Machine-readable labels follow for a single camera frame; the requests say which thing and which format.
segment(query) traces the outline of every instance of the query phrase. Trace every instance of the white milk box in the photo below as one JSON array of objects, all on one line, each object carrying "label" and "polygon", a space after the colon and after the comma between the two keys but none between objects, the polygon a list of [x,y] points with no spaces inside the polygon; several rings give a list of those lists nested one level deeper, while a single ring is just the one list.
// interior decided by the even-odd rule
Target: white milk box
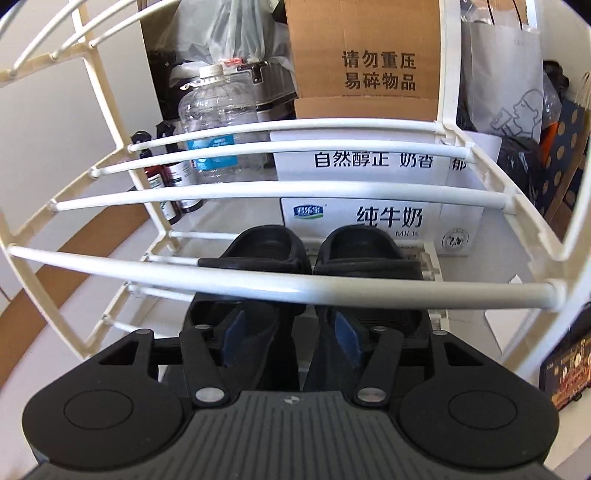
[{"label": "white milk box", "polygon": [[[496,161],[501,139],[469,135]],[[322,129],[279,131],[282,140],[399,140],[434,143],[434,134],[380,130]],[[483,190],[462,160],[436,155],[376,151],[275,153],[279,180],[391,181]],[[285,225],[302,238],[325,238],[343,225],[363,223],[387,231],[394,240],[425,240],[439,255],[467,255],[480,225],[481,207],[369,199],[281,199]]]}]

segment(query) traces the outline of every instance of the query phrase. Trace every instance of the white bottle cap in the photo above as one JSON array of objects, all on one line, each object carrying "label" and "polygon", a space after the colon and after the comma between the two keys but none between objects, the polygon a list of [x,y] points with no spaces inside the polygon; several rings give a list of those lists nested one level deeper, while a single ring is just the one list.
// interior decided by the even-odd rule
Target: white bottle cap
[{"label": "white bottle cap", "polygon": [[223,66],[220,64],[208,65],[207,67],[201,67],[199,69],[199,76],[202,79],[208,77],[219,77],[221,75],[223,75]]}]

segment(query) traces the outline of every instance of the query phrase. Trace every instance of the brown glass bottle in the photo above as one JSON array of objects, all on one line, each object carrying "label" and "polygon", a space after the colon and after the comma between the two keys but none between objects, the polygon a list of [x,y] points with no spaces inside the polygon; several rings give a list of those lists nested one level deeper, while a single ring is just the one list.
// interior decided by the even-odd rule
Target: brown glass bottle
[{"label": "brown glass bottle", "polygon": [[[134,144],[147,142],[149,140],[152,140],[152,136],[148,132],[144,131],[136,132],[131,137],[131,141]],[[147,148],[146,150],[142,150],[140,152],[139,157],[152,157],[152,152]],[[168,178],[165,169],[160,165],[146,167],[144,169],[144,173],[148,177],[148,182],[153,189],[161,189],[171,185],[171,181]],[[171,225],[177,223],[183,216],[176,202],[160,202],[160,208],[164,214],[164,217],[170,222]]]},{"label": "brown glass bottle", "polygon": [[[156,125],[157,138],[172,137],[173,135],[174,125],[166,122],[160,122]],[[165,145],[165,148],[166,153],[183,151],[176,143]],[[173,186],[186,187],[199,183],[197,170],[193,168],[190,160],[166,164],[164,165],[164,169]],[[183,213],[190,213],[200,209],[203,206],[203,201],[199,199],[179,200],[178,205]]]}]

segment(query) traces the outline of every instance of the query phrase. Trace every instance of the blue bottle label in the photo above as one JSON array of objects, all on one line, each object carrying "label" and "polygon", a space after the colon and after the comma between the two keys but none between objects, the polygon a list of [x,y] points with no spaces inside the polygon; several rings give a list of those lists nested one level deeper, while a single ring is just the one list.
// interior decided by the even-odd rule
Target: blue bottle label
[{"label": "blue bottle label", "polygon": [[[224,135],[223,137],[202,138],[200,140],[189,140],[187,146],[191,150],[199,150],[207,147],[221,147],[222,145],[234,145],[234,135]],[[238,157],[213,157],[196,158],[191,161],[193,167],[197,170],[216,170],[218,168],[232,167],[238,164]]]}]

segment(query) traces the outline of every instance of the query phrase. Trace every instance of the shoe rack frame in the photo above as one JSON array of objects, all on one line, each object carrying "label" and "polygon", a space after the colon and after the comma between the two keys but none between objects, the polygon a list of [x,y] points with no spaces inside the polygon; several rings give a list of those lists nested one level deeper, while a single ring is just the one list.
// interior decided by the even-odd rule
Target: shoe rack frame
[{"label": "shoe rack frame", "polygon": [[[307,304],[372,306],[425,309],[533,309],[525,325],[512,339],[501,361],[518,375],[528,378],[554,348],[575,320],[591,290],[591,168],[587,168],[573,218],[564,242],[560,242],[543,217],[511,179],[455,124],[460,75],[460,24],[457,0],[440,0],[441,78],[437,121],[400,119],[302,119],[215,128],[131,145],[98,46],[120,30],[176,0],[161,0],[96,37],[94,28],[135,0],[119,0],[94,18],[89,18],[85,0],[72,0],[39,32],[12,67],[0,70],[0,87],[72,59],[83,59],[100,110],[115,142],[115,149],[84,171],[26,221],[16,232],[0,213],[0,247],[24,290],[47,323],[80,358],[99,351],[111,327],[125,331],[136,327],[117,320],[133,291],[188,300],[181,291],[193,290],[264,300]],[[1,36],[18,14],[23,1],[0,21]],[[75,34],[56,51],[33,56],[37,47],[66,18],[74,22]],[[134,153],[172,142],[252,131],[317,128],[393,129],[426,132],[435,143],[401,141],[294,140],[226,145],[134,160]],[[463,159],[486,190],[445,186],[370,183],[350,181],[267,181],[207,184],[150,189],[144,167],[173,161],[247,153],[311,150],[374,150],[439,155]],[[80,197],[98,178],[127,171],[137,188],[95,197]],[[534,278],[528,284],[421,282],[372,278],[320,277],[291,274],[232,271],[195,266],[195,261],[160,255],[165,247],[178,251],[182,238],[233,239],[234,234],[178,232],[164,218],[157,202],[180,199],[233,197],[325,197],[409,200],[481,206],[501,210],[530,258]],[[138,262],[113,260],[27,247],[30,240],[66,210],[92,206],[143,203],[158,235]],[[120,278],[123,284],[86,339],[66,322],[35,276],[27,260],[84,273]]]}]

